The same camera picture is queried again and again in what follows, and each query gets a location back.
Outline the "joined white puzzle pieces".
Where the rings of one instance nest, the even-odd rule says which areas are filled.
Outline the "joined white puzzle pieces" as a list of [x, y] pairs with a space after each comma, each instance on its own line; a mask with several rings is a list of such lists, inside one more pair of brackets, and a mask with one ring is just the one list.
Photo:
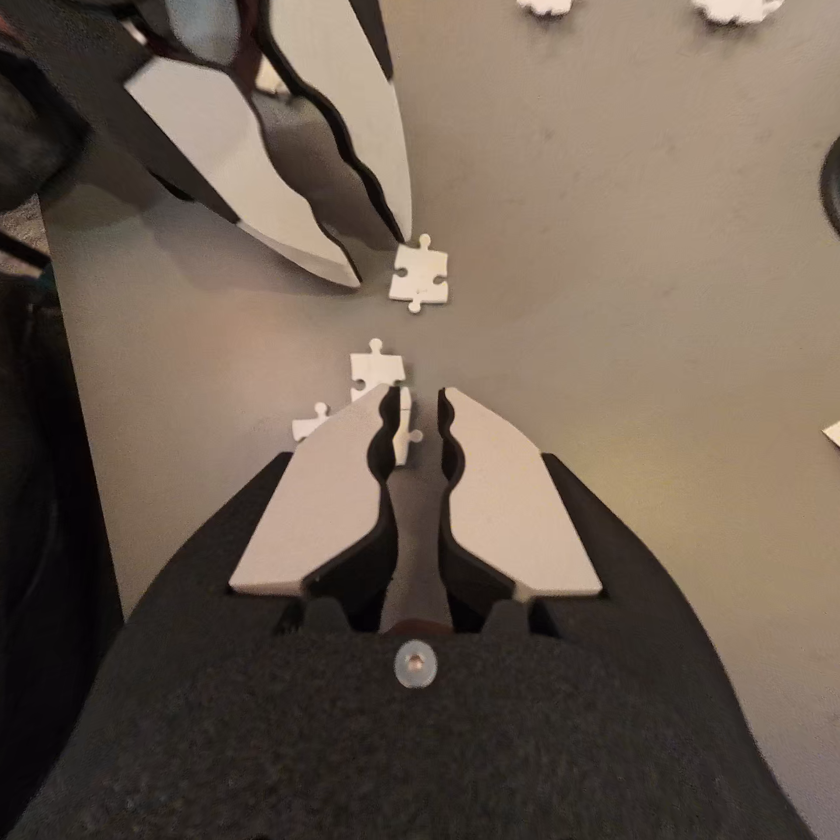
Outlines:
[[315, 405], [316, 417], [292, 422], [292, 436], [298, 443], [287, 462], [293, 470], [327, 464], [330, 456], [350, 451], [350, 459], [367, 460], [374, 444], [374, 459], [385, 458], [385, 437], [390, 435], [393, 467], [406, 466], [409, 448], [419, 444], [424, 434], [411, 428], [413, 397], [407, 385], [402, 356], [382, 351], [382, 341], [372, 339], [365, 353], [350, 355], [351, 380], [361, 388], [351, 388], [351, 403], [339, 413], [329, 415], [325, 403]]

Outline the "scattered white puzzle pieces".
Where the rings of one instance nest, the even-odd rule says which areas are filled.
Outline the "scattered white puzzle pieces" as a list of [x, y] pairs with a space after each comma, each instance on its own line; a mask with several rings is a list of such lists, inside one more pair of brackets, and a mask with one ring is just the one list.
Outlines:
[[784, 1], [691, 1], [690, 4], [711, 25], [752, 26], [778, 11]]

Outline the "single white puzzle piece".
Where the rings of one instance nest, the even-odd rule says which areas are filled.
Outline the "single white puzzle piece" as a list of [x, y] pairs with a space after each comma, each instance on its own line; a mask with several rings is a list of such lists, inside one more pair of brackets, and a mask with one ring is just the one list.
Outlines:
[[417, 247], [399, 245], [388, 297], [405, 302], [414, 315], [423, 306], [445, 305], [449, 297], [447, 266], [447, 253], [432, 248], [429, 234], [419, 236]]

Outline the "person's dark clothing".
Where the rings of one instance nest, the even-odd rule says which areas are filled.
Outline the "person's dark clothing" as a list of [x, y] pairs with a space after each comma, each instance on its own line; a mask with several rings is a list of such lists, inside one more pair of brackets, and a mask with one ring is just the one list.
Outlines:
[[122, 623], [55, 286], [2, 273], [2, 837], [65, 747]]

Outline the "black round table grommet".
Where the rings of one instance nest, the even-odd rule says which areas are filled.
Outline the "black round table grommet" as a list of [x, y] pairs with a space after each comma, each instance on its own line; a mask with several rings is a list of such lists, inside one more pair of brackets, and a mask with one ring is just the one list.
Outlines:
[[837, 137], [826, 153], [820, 173], [820, 197], [822, 208], [828, 223], [839, 236], [839, 152], [840, 139]]

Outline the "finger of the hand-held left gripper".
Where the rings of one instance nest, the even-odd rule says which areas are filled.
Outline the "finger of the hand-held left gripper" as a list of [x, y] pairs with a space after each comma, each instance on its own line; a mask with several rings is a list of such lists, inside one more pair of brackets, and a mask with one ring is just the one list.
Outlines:
[[316, 277], [361, 286], [346, 250], [277, 172], [256, 111], [228, 73], [154, 57], [124, 88], [233, 211], [240, 229]]
[[413, 236], [403, 118], [381, 4], [259, 2], [259, 44], [292, 95], [326, 119], [395, 240]]

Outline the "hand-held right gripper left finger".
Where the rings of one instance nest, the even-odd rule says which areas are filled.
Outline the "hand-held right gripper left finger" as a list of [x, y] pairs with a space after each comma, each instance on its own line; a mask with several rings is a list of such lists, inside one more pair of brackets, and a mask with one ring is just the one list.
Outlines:
[[237, 595], [332, 598], [377, 634], [398, 558], [387, 481], [400, 389], [378, 385], [303, 440], [228, 580]]

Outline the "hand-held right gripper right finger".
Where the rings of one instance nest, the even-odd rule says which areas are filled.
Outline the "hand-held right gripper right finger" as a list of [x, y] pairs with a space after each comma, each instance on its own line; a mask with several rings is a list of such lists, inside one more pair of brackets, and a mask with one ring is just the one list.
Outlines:
[[438, 573], [454, 631], [478, 634], [500, 603], [603, 594], [546, 454], [454, 386], [437, 396], [442, 440]]

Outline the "person's left forearm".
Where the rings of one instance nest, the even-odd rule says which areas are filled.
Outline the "person's left forearm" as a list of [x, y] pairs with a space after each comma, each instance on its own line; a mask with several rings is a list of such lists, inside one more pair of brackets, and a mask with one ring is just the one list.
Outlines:
[[83, 151], [88, 124], [28, 57], [1, 53], [1, 211], [25, 204]]

